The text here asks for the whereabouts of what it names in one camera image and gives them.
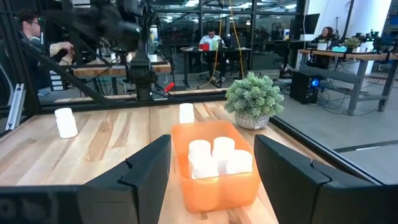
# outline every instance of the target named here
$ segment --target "orange container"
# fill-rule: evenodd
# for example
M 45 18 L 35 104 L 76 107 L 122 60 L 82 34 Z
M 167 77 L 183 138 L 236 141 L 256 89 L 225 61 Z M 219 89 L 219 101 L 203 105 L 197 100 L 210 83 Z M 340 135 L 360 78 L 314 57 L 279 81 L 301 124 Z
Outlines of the orange container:
M 207 179 L 191 179 L 188 173 L 189 143 L 193 140 L 204 139 L 210 142 L 211 148 L 213 148 L 213 141 L 217 137 L 232 138 L 235 140 L 235 149 L 250 152 L 253 155 L 253 172 Z M 254 151 L 229 121 L 179 124 L 173 126 L 172 138 L 180 168 L 184 204 L 189 212 L 224 210 L 253 203 L 260 184 Z

